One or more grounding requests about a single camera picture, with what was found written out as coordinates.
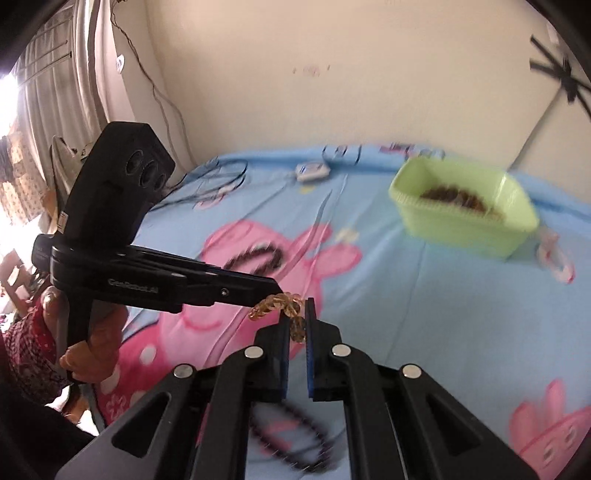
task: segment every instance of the white wall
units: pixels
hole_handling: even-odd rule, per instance
[[[557,89],[530,72],[530,57],[542,60],[530,35],[549,39],[525,0],[147,0],[147,8],[199,161],[406,140],[506,167]],[[564,101],[524,169],[591,200],[590,151],[591,123]]]
[[[144,0],[117,3],[114,8],[117,23],[131,38],[144,68],[160,91],[168,96],[148,32]],[[118,29],[112,27],[110,12],[109,2],[103,0],[100,14],[103,18],[102,25],[105,33],[97,32],[97,36],[99,36],[104,49],[101,63],[105,76],[105,85],[100,96],[103,104],[107,104],[107,118],[109,121],[136,121],[150,124],[177,164],[177,168],[168,182],[169,185],[174,185],[194,167],[189,159],[186,143],[182,137],[180,121],[171,107],[162,100],[170,125],[170,137],[176,152],[176,155],[174,155],[168,141],[163,114],[152,96],[152,85],[141,72],[124,35]],[[125,63],[121,73],[119,73],[116,68],[116,58],[121,54],[124,56]]]

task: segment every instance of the metal screw head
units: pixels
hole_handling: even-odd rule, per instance
[[[349,356],[351,354],[351,347],[338,343],[332,348],[332,352],[334,356]]]
[[[246,358],[260,358],[263,353],[265,353],[263,349],[256,345],[252,345],[244,350],[244,356]]]
[[[404,367],[402,368],[402,374],[406,378],[419,378],[422,373],[423,370],[421,370],[421,367],[418,367],[416,365],[404,365]]]
[[[177,378],[189,378],[193,375],[193,367],[189,364],[180,364],[174,367],[174,376]]]

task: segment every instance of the red patterned cloth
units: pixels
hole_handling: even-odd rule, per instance
[[[8,365],[0,369],[8,374],[8,381],[24,396],[36,403],[50,403],[67,385],[67,379],[58,374],[56,344],[43,320],[40,301],[22,321],[12,325],[4,334],[6,355],[0,354]]]

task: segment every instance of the white sticker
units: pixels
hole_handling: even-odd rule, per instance
[[[68,222],[68,214],[66,212],[61,212],[60,218],[57,221],[57,231],[60,233],[64,233],[64,229],[66,228],[67,222]]]
[[[117,67],[117,73],[121,73],[123,71],[123,67],[125,66],[125,57],[123,55],[119,55],[115,65]]]

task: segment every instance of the curtain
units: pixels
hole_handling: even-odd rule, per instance
[[[43,211],[45,182],[22,134],[13,129],[0,142],[0,205],[12,225],[25,225]]]
[[[89,15],[89,0],[69,2],[41,27],[13,70],[21,85],[23,142],[50,189],[55,189],[53,138],[81,151],[101,131],[88,74]]]

